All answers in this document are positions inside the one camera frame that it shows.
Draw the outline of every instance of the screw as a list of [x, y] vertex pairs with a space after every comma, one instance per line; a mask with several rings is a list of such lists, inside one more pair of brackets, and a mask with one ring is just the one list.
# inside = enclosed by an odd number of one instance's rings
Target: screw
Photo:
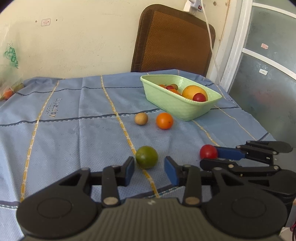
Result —
[[196, 205], [200, 203], [200, 200], [197, 197], [187, 197], [185, 203], [188, 205]]
[[118, 203], [118, 199], [116, 197], [106, 197], [103, 202], [106, 205], [115, 205]]

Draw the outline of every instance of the frosted glass panel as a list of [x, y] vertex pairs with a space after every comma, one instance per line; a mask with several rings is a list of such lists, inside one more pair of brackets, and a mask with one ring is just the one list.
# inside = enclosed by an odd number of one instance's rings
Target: frosted glass panel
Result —
[[293, 5], [289, 0], [253, 0], [253, 2], [277, 7], [296, 14], [296, 6]]
[[244, 47], [296, 73], [296, 19], [272, 10], [253, 7]]
[[[263, 69], [267, 75], [259, 73]], [[276, 140], [296, 147], [296, 81], [278, 69], [242, 54], [230, 96]]]

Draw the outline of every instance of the green lime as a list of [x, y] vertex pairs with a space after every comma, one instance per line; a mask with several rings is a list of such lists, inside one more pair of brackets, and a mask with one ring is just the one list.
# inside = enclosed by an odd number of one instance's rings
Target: green lime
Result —
[[158, 161], [157, 152], [151, 146], [142, 146], [136, 152], [136, 161], [144, 169], [154, 167]]
[[17, 85], [14, 85], [13, 87], [12, 87], [12, 90], [13, 90], [13, 92], [18, 92], [19, 90], [21, 90], [22, 88], [24, 88], [25, 86], [24, 86], [24, 84], [23, 83], [19, 83], [19, 84], [17, 84]]

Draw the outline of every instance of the green plastic basket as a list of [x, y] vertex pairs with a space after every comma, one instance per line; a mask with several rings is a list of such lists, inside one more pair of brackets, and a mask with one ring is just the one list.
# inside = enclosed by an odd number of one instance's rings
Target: green plastic basket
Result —
[[[172, 74], [143, 75], [141, 76], [141, 81], [143, 82], [148, 101], [185, 121], [191, 121], [207, 113], [222, 97], [219, 93], [208, 87]], [[171, 84], [176, 84], [180, 93], [189, 85], [199, 86], [207, 92], [208, 100], [205, 102], [189, 100], [159, 86]]]

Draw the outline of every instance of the red tomato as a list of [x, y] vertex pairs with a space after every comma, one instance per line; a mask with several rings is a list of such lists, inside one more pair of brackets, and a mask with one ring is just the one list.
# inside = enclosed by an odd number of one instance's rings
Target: red tomato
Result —
[[217, 149], [212, 145], [204, 145], [200, 149], [200, 159], [216, 159], [218, 157]]
[[198, 102], [205, 102], [207, 101], [206, 97], [202, 93], [197, 93], [193, 96], [192, 100], [198, 101]]
[[168, 85], [168, 86], [166, 87], [166, 89], [167, 89], [167, 90], [174, 90], [175, 88], [174, 88], [173, 86], [171, 86], [171, 85]]

